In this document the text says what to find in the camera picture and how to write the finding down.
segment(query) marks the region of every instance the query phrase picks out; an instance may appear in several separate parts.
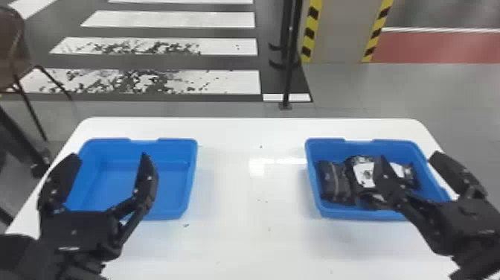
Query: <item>crosswalk stripe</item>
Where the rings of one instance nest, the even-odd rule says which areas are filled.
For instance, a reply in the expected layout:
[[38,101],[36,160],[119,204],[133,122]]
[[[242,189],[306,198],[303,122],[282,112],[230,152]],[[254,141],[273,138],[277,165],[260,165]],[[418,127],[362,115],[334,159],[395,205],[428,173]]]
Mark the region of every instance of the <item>crosswalk stripe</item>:
[[255,28],[253,12],[98,10],[88,28]]
[[[282,93],[265,93],[262,95],[264,102],[280,102],[283,100]],[[311,96],[309,93],[291,93],[290,102],[310,102]]]
[[51,54],[257,56],[256,39],[66,37]]
[[109,2],[141,4],[254,4],[253,0],[109,0]]
[[[166,95],[259,95],[258,70],[117,70],[47,69],[74,93]],[[59,89],[38,70],[21,81],[26,92],[58,93]]]

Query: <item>chair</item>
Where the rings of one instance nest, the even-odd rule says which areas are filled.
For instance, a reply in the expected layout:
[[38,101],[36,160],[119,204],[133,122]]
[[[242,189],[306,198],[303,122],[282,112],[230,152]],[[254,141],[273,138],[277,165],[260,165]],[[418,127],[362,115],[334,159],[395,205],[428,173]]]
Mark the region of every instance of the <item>chair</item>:
[[63,85],[55,80],[45,68],[31,62],[25,41],[25,21],[21,15],[13,8],[0,6],[0,93],[21,95],[36,128],[43,140],[47,141],[47,135],[20,81],[21,77],[34,69],[40,70],[59,87],[70,101],[73,100]]

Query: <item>white table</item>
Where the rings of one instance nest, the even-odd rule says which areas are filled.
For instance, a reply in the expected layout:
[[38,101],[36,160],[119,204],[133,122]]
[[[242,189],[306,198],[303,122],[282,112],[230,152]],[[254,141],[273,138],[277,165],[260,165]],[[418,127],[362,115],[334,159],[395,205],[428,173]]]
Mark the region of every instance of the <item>white table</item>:
[[[113,280],[421,280],[447,279],[456,269],[448,258],[434,255],[408,222],[324,219],[314,205],[306,139],[408,139],[429,157],[440,148],[418,121],[90,118],[54,164],[89,139],[110,137],[199,143],[188,210],[180,220],[142,222],[121,258],[104,270]],[[7,232],[38,237],[41,186]]]

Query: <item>empty blue tray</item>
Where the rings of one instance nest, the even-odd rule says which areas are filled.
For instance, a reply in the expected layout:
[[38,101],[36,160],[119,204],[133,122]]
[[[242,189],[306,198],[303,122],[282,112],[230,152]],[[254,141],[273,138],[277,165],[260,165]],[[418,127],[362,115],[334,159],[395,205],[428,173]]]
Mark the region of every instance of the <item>empty blue tray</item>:
[[447,192],[438,185],[427,165],[427,159],[420,148],[412,141],[373,140],[346,141],[344,139],[309,139],[306,142],[307,170],[314,193],[316,207],[322,217],[347,220],[405,220],[395,211],[371,211],[358,206],[343,206],[321,199],[321,183],[315,165],[327,160],[341,163],[350,156],[385,156],[389,162],[413,164],[420,190],[415,191],[421,197],[435,201],[450,200]]
[[158,170],[156,201],[147,220],[178,219],[188,208],[198,144],[193,139],[92,139],[79,152],[82,166],[66,206],[103,211],[132,196],[142,153]]

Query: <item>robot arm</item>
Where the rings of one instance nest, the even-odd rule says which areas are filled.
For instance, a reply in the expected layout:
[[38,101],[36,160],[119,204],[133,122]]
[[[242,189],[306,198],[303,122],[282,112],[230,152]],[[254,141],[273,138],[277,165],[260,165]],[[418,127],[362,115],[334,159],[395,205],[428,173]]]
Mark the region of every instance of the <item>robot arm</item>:
[[49,173],[37,209],[40,238],[0,236],[0,279],[104,280],[104,263],[118,258],[156,198],[158,173],[142,154],[132,196],[106,211],[64,206],[81,166],[71,154]]
[[400,183],[387,159],[376,159],[374,181],[387,204],[412,222],[431,250],[459,266],[452,280],[485,279],[500,270],[500,213],[481,183],[460,163],[435,152],[429,160],[460,197],[434,202]]

